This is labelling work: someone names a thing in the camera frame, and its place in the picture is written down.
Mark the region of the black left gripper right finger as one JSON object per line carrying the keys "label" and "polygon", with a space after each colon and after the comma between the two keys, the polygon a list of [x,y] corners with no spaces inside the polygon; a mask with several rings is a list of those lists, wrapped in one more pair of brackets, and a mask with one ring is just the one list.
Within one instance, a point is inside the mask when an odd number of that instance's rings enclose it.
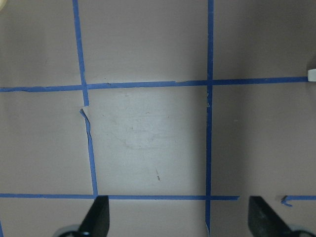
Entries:
{"label": "black left gripper right finger", "polygon": [[253,237],[296,236],[261,196],[249,197],[248,227]]}

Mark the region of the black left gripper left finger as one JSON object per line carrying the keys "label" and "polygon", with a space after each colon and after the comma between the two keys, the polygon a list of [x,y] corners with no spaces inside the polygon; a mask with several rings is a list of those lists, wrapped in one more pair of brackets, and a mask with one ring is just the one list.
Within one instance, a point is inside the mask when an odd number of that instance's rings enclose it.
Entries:
{"label": "black left gripper left finger", "polygon": [[109,197],[98,196],[78,229],[80,237],[106,237],[110,228]]}

